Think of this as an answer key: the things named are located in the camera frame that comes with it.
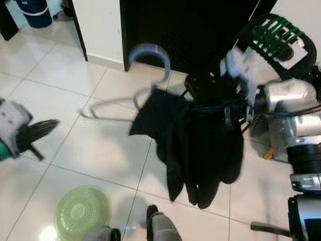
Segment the blue bucket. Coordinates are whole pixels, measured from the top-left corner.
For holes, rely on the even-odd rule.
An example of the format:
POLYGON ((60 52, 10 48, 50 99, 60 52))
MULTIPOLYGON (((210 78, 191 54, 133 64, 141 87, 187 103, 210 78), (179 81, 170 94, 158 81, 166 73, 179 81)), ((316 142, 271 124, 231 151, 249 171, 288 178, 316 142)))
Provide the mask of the blue bucket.
POLYGON ((53 19, 47 0, 13 0, 32 28, 46 28, 53 19))

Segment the robot leg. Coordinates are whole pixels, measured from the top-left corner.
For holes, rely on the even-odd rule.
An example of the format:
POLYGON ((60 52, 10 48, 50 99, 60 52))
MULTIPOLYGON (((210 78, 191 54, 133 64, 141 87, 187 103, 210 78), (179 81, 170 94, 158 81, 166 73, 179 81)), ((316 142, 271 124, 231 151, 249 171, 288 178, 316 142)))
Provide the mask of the robot leg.
POLYGON ((147 241, 183 241, 173 221, 151 204, 146 210, 147 241))
POLYGON ((121 231, 107 225, 99 226, 90 230, 82 241, 121 241, 121 231))

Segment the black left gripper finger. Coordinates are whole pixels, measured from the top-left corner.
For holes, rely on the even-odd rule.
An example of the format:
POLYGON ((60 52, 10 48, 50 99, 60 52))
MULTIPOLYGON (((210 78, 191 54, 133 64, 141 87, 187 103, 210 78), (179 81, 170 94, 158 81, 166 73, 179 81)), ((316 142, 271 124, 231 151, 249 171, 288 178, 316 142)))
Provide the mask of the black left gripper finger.
POLYGON ((46 144, 46 142, 48 142, 48 140, 50 140, 50 135, 52 134, 52 133, 54 133, 54 131, 55 131, 55 129, 51 132, 51 133, 49 133, 48 135, 46 135, 46 136, 44 136, 43 138, 41 138, 41 139, 37 139, 35 142, 34 142, 34 146, 41 152, 41 149, 43 149, 43 146, 46 144))
POLYGON ((60 120, 58 119, 49 119, 34 123, 27 126, 26 136, 32 139, 41 139, 57 128, 59 123, 60 120))

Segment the robot left leg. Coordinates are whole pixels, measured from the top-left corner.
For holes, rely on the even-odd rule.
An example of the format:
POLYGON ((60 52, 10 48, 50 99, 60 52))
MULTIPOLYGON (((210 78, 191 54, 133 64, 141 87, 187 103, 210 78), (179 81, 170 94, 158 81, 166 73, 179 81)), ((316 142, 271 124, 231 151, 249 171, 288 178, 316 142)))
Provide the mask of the robot left leg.
POLYGON ((107 225, 99 226, 90 230, 82 241, 121 241, 121 231, 107 225))

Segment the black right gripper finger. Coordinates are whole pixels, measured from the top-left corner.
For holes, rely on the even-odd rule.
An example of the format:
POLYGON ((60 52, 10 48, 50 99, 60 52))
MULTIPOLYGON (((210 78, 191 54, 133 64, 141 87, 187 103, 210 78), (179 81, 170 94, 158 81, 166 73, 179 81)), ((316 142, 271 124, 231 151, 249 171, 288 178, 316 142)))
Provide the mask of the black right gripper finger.
POLYGON ((222 104, 211 101, 190 102, 190 114, 216 114, 222 112, 222 104))

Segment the black door frame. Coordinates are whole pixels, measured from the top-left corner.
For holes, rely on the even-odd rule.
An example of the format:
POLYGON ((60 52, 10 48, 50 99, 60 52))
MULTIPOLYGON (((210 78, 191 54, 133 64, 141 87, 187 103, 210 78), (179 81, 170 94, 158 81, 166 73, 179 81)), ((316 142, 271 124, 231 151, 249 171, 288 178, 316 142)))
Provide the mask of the black door frame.
POLYGON ((18 33, 24 35, 34 35, 48 41, 60 42, 70 46, 76 46, 82 51, 85 61, 89 61, 86 45, 83 41, 82 30, 75 16, 56 20, 57 16, 65 13, 75 14, 73 0, 47 0, 52 16, 52 23, 45 28, 33 28, 26 21, 25 16, 19 10, 14 0, 0 0, 1 7, 9 12, 9 19, 18 27, 18 33))

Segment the green hanger bundle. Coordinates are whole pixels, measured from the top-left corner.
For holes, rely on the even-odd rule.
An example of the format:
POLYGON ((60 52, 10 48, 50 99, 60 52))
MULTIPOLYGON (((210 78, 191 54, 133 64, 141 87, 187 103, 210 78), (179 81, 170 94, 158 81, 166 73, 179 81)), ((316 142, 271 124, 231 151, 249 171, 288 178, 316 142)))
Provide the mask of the green hanger bundle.
POLYGON ((287 45, 298 41, 305 32, 283 17, 268 19, 258 28, 254 29, 252 42, 268 54, 278 54, 287 45))

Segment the navy knit garment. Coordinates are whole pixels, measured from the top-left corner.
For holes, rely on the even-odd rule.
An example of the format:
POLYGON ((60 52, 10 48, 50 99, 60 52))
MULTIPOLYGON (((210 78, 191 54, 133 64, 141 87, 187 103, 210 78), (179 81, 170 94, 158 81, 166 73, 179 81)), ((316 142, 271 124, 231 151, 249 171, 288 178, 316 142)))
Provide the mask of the navy knit garment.
MULTIPOLYGON (((172 102, 173 96, 162 90, 160 99, 172 102)), ((234 183, 239 177, 244 153, 239 124, 227 126, 220 117, 191 115, 190 108, 182 105, 177 112, 139 110, 129 134, 156 143, 156 156, 167 168, 172 201, 185 190, 192 205, 206 209, 220 184, 234 183)))

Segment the robot right leg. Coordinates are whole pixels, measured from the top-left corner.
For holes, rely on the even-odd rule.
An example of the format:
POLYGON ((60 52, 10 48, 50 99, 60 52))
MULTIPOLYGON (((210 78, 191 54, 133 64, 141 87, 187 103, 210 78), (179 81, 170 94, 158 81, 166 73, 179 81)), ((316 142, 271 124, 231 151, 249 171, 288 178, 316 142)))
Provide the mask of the robot right leg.
POLYGON ((183 241, 173 221, 151 204, 146 210, 147 241, 183 241))

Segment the grey clothes hanger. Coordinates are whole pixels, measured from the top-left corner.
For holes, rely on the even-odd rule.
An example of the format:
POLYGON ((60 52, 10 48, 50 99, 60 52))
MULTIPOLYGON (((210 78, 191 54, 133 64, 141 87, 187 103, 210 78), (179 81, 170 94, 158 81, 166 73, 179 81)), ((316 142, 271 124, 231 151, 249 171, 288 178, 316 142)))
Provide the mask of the grey clothes hanger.
POLYGON ((155 82, 151 85, 149 88, 144 88, 141 90, 138 90, 138 92, 135 93, 135 95, 131 97, 124 97, 124 98, 113 98, 113 99, 101 99, 100 101, 97 101, 96 103, 88 106, 86 108, 86 111, 81 110, 80 116, 87 118, 87 119, 95 119, 95 120, 101 120, 101 121, 116 121, 116 122, 132 122, 131 119, 123 119, 123 118, 113 118, 113 117, 99 117, 96 114, 96 111, 99 110, 99 108, 107 105, 116 105, 121 102, 131 102, 136 110, 141 110, 142 104, 138 99, 144 95, 151 94, 154 90, 161 89, 164 85, 169 83, 171 76, 172 76, 172 70, 171 70, 171 59, 169 54, 159 45, 155 44, 139 44, 131 50, 129 53, 128 59, 130 62, 137 62, 137 60, 141 57, 146 56, 152 56, 155 58, 158 58, 163 63, 163 70, 164 75, 163 78, 161 78, 158 82, 155 82))

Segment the black door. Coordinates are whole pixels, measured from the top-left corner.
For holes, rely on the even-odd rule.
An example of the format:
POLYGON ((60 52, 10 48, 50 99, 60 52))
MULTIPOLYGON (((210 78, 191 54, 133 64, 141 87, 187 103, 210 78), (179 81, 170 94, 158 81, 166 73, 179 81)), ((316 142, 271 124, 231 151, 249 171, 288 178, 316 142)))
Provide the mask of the black door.
POLYGON ((120 0, 122 55, 129 70, 139 44, 161 46, 172 70, 204 71, 217 64, 250 19, 271 12, 277 0, 120 0))

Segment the person in black shorts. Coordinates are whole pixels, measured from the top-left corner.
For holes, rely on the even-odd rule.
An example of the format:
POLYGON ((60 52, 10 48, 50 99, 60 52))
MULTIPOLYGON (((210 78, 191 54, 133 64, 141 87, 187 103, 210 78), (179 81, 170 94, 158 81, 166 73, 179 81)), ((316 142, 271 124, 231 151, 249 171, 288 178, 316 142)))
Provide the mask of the person in black shorts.
POLYGON ((71 9, 71 0, 62 0, 62 9, 52 16, 53 21, 67 22, 72 21, 75 17, 73 10, 71 9))

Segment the green plastic colander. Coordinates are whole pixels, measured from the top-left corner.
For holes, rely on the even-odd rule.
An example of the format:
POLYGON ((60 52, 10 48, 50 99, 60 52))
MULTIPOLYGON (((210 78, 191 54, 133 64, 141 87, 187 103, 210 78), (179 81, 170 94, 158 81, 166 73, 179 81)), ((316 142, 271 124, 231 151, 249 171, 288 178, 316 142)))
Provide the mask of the green plastic colander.
POLYGON ((111 202, 105 191, 98 186, 80 186, 58 202, 54 228, 61 241, 81 241, 94 228, 108 225, 111 214, 111 202))

